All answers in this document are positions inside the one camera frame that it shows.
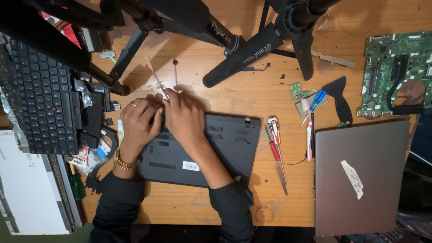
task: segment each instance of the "laptop keyboard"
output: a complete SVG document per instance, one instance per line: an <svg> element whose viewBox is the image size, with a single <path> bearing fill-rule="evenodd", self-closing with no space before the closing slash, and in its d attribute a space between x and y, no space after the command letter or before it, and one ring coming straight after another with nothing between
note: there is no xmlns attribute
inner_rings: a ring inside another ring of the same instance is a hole
<svg viewBox="0 0 432 243"><path fill-rule="evenodd" d="M10 39L30 153L77 154L69 68Z"/></svg>

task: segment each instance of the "hand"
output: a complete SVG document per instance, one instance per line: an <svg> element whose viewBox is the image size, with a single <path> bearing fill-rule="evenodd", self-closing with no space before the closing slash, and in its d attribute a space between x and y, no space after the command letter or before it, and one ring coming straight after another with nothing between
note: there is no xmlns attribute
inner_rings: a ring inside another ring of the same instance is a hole
<svg viewBox="0 0 432 243"><path fill-rule="evenodd" d="M204 111L184 93L178 94L172 89L165 89L165 92L170 100L162 100L165 105L165 125L186 152L193 146L208 142L204 135Z"/></svg>
<svg viewBox="0 0 432 243"><path fill-rule="evenodd" d="M143 147L154 139L161 130L163 108L151 106L147 99L137 98L120 114L124 137L121 142L120 158L125 163L137 160Z"/></svg>

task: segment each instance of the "gray laptop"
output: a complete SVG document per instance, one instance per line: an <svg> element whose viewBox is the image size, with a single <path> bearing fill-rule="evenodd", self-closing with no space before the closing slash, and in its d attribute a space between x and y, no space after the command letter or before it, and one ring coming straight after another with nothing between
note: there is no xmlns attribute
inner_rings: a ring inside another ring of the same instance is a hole
<svg viewBox="0 0 432 243"><path fill-rule="evenodd" d="M206 113L205 134L233 178L249 184L261 120L237 115ZM207 187L199 166L191 159L169 130L161 133L143 151L141 175L151 181Z"/></svg>
<svg viewBox="0 0 432 243"><path fill-rule="evenodd" d="M317 131L316 236L395 228L409 127L391 121Z"/></svg>

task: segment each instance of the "black sleeve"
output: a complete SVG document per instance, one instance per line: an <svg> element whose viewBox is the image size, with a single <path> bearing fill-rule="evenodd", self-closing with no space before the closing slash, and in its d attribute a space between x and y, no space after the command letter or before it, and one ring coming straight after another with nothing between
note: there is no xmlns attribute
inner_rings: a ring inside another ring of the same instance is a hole
<svg viewBox="0 0 432 243"><path fill-rule="evenodd" d="M100 182L102 196L93 218L90 242L130 242L130 227L144 199L142 177L120 179L112 171Z"/></svg>
<svg viewBox="0 0 432 243"><path fill-rule="evenodd" d="M219 189L209 189L210 204L222 219L219 241L251 242L254 237L252 215L254 197L247 187L234 182Z"/></svg>

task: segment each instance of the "laptop vent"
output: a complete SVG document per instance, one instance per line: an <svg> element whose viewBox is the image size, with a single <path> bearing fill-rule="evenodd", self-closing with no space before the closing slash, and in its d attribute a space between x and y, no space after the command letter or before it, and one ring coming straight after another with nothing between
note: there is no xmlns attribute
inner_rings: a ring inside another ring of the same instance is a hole
<svg viewBox="0 0 432 243"><path fill-rule="evenodd" d="M245 129L237 129L237 134L239 135L248 135L249 131Z"/></svg>
<svg viewBox="0 0 432 243"><path fill-rule="evenodd" d="M149 144L169 147L169 142L163 142L163 141L157 141L157 140L151 140Z"/></svg>
<svg viewBox="0 0 432 243"><path fill-rule="evenodd" d="M177 165L170 165L170 164L162 164L162 163L156 163L156 162L149 162L150 166L154 167L161 167L166 169L176 169Z"/></svg>
<svg viewBox="0 0 432 243"><path fill-rule="evenodd" d="M223 127L206 126L206 131L223 132Z"/></svg>
<svg viewBox="0 0 432 243"><path fill-rule="evenodd" d="M206 133L206 136L215 139L222 139L222 134Z"/></svg>
<svg viewBox="0 0 432 243"><path fill-rule="evenodd" d="M235 137L235 140L237 141L237 142L247 142L248 141L248 138L247 137L239 137L239 136L237 136L237 137Z"/></svg>
<svg viewBox="0 0 432 243"><path fill-rule="evenodd" d="M159 134L156 136L156 138L169 140L169 135Z"/></svg>

